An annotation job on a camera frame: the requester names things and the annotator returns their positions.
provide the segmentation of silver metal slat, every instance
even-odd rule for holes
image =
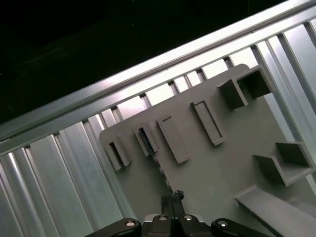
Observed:
[[[316,19],[310,21],[310,24],[313,27],[313,33],[316,35]]]
[[[103,81],[95,83],[94,85],[61,98],[45,107],[30,112],[22,118],[14,119],[2,125],[0,127],[0,140],[21,132],[25,128],[30,128],[38,122],[43,122],[45,119],[51,119],[57,113],[65,112],[67,109],[72,110],[75,106],[86,104],[99,96],[104,96],[107,89],[115,86],[117,89],[118,85],[131,78],[143,77],[142,75],[145,73],[155,73],[162,65],[165,65],[166,68],[168,65],[172,63],[174,64],[178,60],[183,60],[184,56],[186,56],[186,58],[195,56],[203,50],[205,51],[212,46],[214,47],[215,44],[219,45],[220,41],[223,39],[228,41],[237,36],[246,35],[264,25],[270,24],[272,21],[279,20],[288,15],[293,15],[294,12],[298,12],[313,3],[313,0],[290,0],[283,2],[275,7],[269,8],[247,19],[236,22]]]
[[[291,117],[293,118],[297,130],[299,130],[299,137],[295,137],[295,140],[301,140],[302,135],[306,135],[309,139],[309,143],[312,141],[313,138],[310,137],[309,132],[306,130],[306,125],[308,122],[304,119],[304,117],[301,114],[300,107],[298,102],[296,101],[295,97],[293,97],[290,93],[292,90],[288,87],[288,84],[286,83],[285,74],[283,71],[283,68],[278,66],[278,64],[275,61],[275,56],[271,54],[269,47],[269,43],[261,42],[257,44],[257,47],[274,79],[274,82],[286,104],[287,109],[289,110]]]
[[[304,25],[283,33],[283,47],[291,61],[298,80],[316,112],[316,49]]]
[[[204,72],[206,79],[210,79],[224,71],[226,71],[227,65],[223,59],[220,59],[216,62],[213,62],[205,67],[202,67],[202,71]]]
[[[23,237],[18,220],[13,212],[13,208],[4,187],[4,178],[3,172],[0,173],[0,233],[1,236]]]
[[[60,131],[60,146],[94,230],[122,215],[82,123]]]
[[[201,83],[201,80],[196,71],[187,74],[186,77],[188,78],[190,86],[195,86]]]
[[[157,87],[153,90],[150,90],[146,93],[147,98],[151,104],[151,106],[154,106],[172,96],[174,96],[171,88],[168,84],[162,85],[160,87]]]
[[[257,42],[260,42],[262,39],[274,36],[275,34],[278,34],[286,29],[290,29],[294,26],[309,21],[315,18],[315,15],[316,7],[313,6],[296,15],[280,20],[260,30],[254,31],[252,34],[245,35],[232,42],[226,43],[222,46],[190,58],[173,67],[170,67],[168,70],[161,71],[150,77],[147,77],[146,79],[140,80],[133,85],[122,88],[116,93],[109,94],[102,99],[77,108],[76,110],[73,110],[62,117],[39,125],[30,131],[26,131],[25,133],[4,142],[0,145],[0,155],[4,155],[41,137],[47,136],[74,123],[87,119],[90,116],[100,113],[114,104],[117,104],[121,101],[123,102],[129,98],[133,98],[134,96],[148,91],[150,88],[159,86],[172,79],[175,79],[179,77],[179,75],[184,75],[186,72],[191,72],[195,69],[201,68],[204,65],[207,65],[210,61],[215,61],[219,58],[226,57],[227,55],[240,51],[243,48],[252,46]]]
[[[111,109],[108,109],[106,111],[103,111],[101,113],[101,116],[103,117],[104,121],[105,121],[105,125],[107,127],[111,127],[113,126],[114,124],[116,124],[116,120],[113,116],[113,113],[112,113],[112,110]]]
[[[117,106],[113,107],[111,111],[116,123],[121,122],[123,120],[122,115],[120,114],[120,111]]]
[[[118,204],[118,207],[121,210],[121,214],[124,218],[136,218],[135,213],[133,212],[125,193],[123,192],[119,180],[113,170],[113,167],[107,157],[106,153],[104,152],[100,142],[99,142],[99,135],[101,131],[105,129],[105,126],[101,120],[99,115],[95,115],[88,119],[88,123],[85,123],[85,128],[89,139],[92,143],[94,151],[98,156],[99,162],[103,169],[103,173],[111,187],[112,193],[115,197],[115,200]]]
[[[46,237],[44,227],[14,154],[9,153],[4,156],[1,163],[30,236]]]
[[[20,229],[22,231],[22,234],[23,234],[24,237],[29,237],[30,236],[29,228],[28,228],[27,224],[25,223],[25,220],[24,220],[24,218],[22,216],[20,207],[19,207],[19,205],[18,205],[18,203],[16,201],[15,193],[13,193],[13,190],[12,190],[12,188],[10,186],[9,181],[8,181],[8,177],[7,177],[7,175],[4,172],[2,164],[0,165],[0,176],[1,176],[4,188],[5,188],[6,194],[7,194],[8,198],[9,198],[9,200],[10,200],[11,207],[13,209],[14,215],[15,215],[18,223],[19,223],[19,226],[20,226]]]
[[[141,101],[140,97],[137,96],[133,99],[130,99],[128,101],[125,101],[125,102],[119,104],[118,109],[120,111],[122,118],[127,119],[127,118],[143,111],[145,108],[144,108],[143,102]]]
[[[232,64],[234,66],[238,64],[246,64],[249,68],[256,67],[258,65],[258,62],[251,50],[251,48],[244,49],[240,52],[234,53],[229,56]],[[272,113],[274,114],[281,130],[283,131],[285,137],[288,139],[288,141],[294,141],[294,137],[292,135],[292,132],[290,131],[287,122],[284,118],[284,115],[282,114],[279,105],[276,102],[276,99],[273,94],[268,94],[264,96],[268,105],[271,108]]]
[[[32,143],[27,152],[60,237],[93,232],[54,136]]]
[[[310,124],[306,119],[304,111],[300,107],[297,99],[291,94],[292,89],[287,83],[287,78],[284,73],[283,68],[277,62],[277,58],[274,54],[274,51],[269,42],[261,42],[257,44],[260,53],[265,60],[266,65],[269,68],[270,73],[272,74],[276,86],[278,87],[282,98],[284,99],[288,110],[291,113],[291,117],[297,126],[295,129],[300,134],[301,139],[303,140],[308,147],[309,152],[311,153],[313,160],[316,160],[316,149],[315,149],[315,140],[313,134],[309,129]],[[316,195],[316,183],[312,175],[307,176],[307,181]]]
[[[249,68],[253,68],[258,65],[258,62],[253,55],[251,48],[243,49],[237,53],[234,53],[229,56],[230,60],[232,61],[234,66],[238,64],[246,64]]]
[[[19,167],[21,176],[24,179],[26,188],[29,191],[29,195],[31,196],[37,215],[39,216],[42,226],[44,227],[46,236],[59,237],[57,228],[52,219],[47,203],[43,197],[25,149],[18,149],[13,154],[16,158],[15,161]]]
[[[175,79],[174,83],[175,83],[175,85],[180,93],[189,89],[189,85],[188,85],[185,77],[180,77],[180,78]]]
[[[311,107],[311,104],[304,93],[304,90],[299,83],[299,80],[290,64],[289,59],[287,58],[282,45],[277,37],[272,37],[268,40],[271,49],[273,50],[275,57],[279,63],[279,66],[283,69],[284,79],[286,79],[285,84],[287,84],[287,91],[291,94],[291,97],[297,101],[299,105],[300,112],[305,118],[305,126],[306,130],[310,132],[310,134],[316,134],[316,115]]]

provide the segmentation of black background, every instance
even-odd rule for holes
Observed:
[[[282,0],[0,3],[0,123]]]

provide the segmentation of rectangular slot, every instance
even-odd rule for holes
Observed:
[[[197,115],[214,146],[225,141],[222,129],[213,110],[204,100],[192,103]]]
[[[115,137],[112,141],[109,141],[105,150],[116,171],[124,166],[128,166],[132,162],[132,160],[127,156],[119,137]]]
[[[178,164],[188,160],[190,154],[186,149],[172,116],[163,117],[158,119],[157,122]]]
[[[140,124],[134,130],[136,138],[145,154],[145,156],[154,156],[158,150],[153,134],[146,123]]]

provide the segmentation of reflective metal surface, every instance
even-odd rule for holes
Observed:
[[[0,172],[0,232],[1,236],[22,237],[22,231],[8,198],[4,181],[4,172]]]
[[[60,236],[93,232],[55,137],[32,143],[27,152]]]
[[[316,112],[316,71],[314,69],[316,49],[304,25],[286,31],[283,35],[283,47],[287,57]]]
[[[316,7],[313,6],[296,15],[290,16],[258,31],[254,31],[252,34],[240,37],[234,41],[206,51],[198,56],[172,66],[167,70],[163,70],[159,73],[153,74],[152,76],[149,76],[146,79],[139,81],[138,83],[134,83],[130,86],[124,87],[115,93],[109,94],[107,97],[84,105],[74,111],[63,115],[62,117],[39,125],[32,130],[26,131],[21,135],[18,135],[0,144],[0,154],[5,154],[9,151],[13,151],[16,148],[27,145],[28,143],[35,141],[41,137],[47,136],[74,123],[87,119],[90,116],[93,116],[108,109],[110,106],[116,105],[137,95],[140,95],[141,93],[150,90],[150,88],[162,85],[168,81],[171,81],[172,79],[178,78],[180,75],[184,75],[186,72],[192,72],[195,69],[209,64],[209,62],[216,61],[219,58],[234,54],[235,52],[238,52],[243,48],[252,46],[262,41],[263,39],[272,37],[275,34],[298,26],[306,21],[314,19],[315,17]]]
[[[205,50],[218,46],[221,40],[229,41],[253,32],[256,29],[298,12],[314,3],[313,0],[289,0],[283,2],[275,7],[187,43],[140,65],[127,69],[119,74],[50,103],[47,106],[32,111],[22,118],[17,118],[3,124],[0,126],[0,140],[30,128],[39,122],[48,121],[54,116],[64,113],[69,109],[82,106],[88,101],[95,100],[100,96],[108,94],[110,91],[113,92],[115,89],[122,88],[123,86],[128,85],[131,78],[134,78],[133,81],[135,82],[137,79],[157,72],[160,70],[159,68],[166,68],[177,63],[179,58],[195,56]]]
[[[60,131],[60,148],[94,230],[122,218],[82,123]]]
[[[277,91],[265,99],[277,122],[316,160],[316,6],[292,14],[312,2],[284,2],[0,126],[0,140],[15,135],[0,143],[0,235],[77,237],[135,218],[100,132],[240,63],[268,69]]]
[[[206,76],[206,79],[210,79],[210,78],[226,71],[227,69],[228,69],[227,65],[223,59],[218,60],[214,63],[211,63],[205,67],[202,67],[202,70]]]
[[[135,213],[131,209],[115,172],[112,169],[112,165],[99,142],[99,135],[101,131],[105,129],[100,115],[89,118],[85,124],[85,128],[122,216],[124,218],[136,219]]]
[[[145,108],[144,108],[143,102],[141,101],[140,97],[137,96],[133,99],[130,99],[128,101],[125,101],[125,102],[119,104],[118,109],[120,111],[122,118],[127,119],[127,118],[143,111]]]
[[[242,51],[234,53],[230,55],[229,58],[234,66],[243,63],[246,64],[249,68],[253,68],[258,65],[258,62],[253,55],[251,48],[246,48]]]
[[[197,74],[196,71],[187,74],[186,77],[187,77],[187,79],[188,79],[188,81],[190,83],[190,86],[195,86],[195,85],[201,83],[201,80],[198,77],[198,74]]]
[[[157,87],[151,91],[148,91],[146,93],[147,98],[151,104],[151,106],[154,106],[158,103],[160,103],[161,101],[164,101],[170,97],[172,97],[174,94],[171,90],[171,88],[169,87],[168,84],[162,85],[160,87]]]
[[[175,79],[174,83],[175,83],[175,85],[180,93],[189,89],[189,85],[188,85],[185,77],[180,77],[180,78]]]
[[[8,184],[14,193],[14,199],[20,208],[23,220],[26,222],[27,228],[24,231],[28,232],[30,236],[51,236],[45,233],[14,154],[9,153],[6,155],[5,158],[1,160],[1,163],[4,170],[3,175],[8,179]]]

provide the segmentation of metal bolt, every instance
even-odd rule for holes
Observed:
[[[192,220],[192,216],[185,215],[185,216],[184,216],[184,219],[186,219],[187,221],[191,221],[191,220]]]
[[[128,227],[132,227],[132,226],[135,226],[135,222],[129,221],[129,222],[126,223],[126,225],[127,225]]]
[[[167,220],[167,217],[165,217],[165,216],[160,216],[160,217],[159,217],[159,220],[161,220],[161,221],[166,221],[166,220]]]
[[[219,221],[218,224],[221,225],[222,227],[227,226],[227,223],[225,221]]]

